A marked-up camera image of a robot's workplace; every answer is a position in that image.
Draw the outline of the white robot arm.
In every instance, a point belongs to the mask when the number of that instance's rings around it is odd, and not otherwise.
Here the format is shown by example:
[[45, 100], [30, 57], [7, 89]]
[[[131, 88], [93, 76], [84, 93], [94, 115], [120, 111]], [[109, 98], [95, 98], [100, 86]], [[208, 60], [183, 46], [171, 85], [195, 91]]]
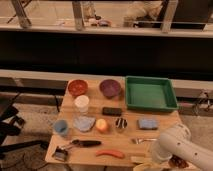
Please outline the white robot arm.
[[191, 141], [191, 132], [184, 124], [177, 123], [162, 131], [150, 147], [151, 158], [163, 163], [176, 155], [202, 171], [213, 170], [213, 152]]

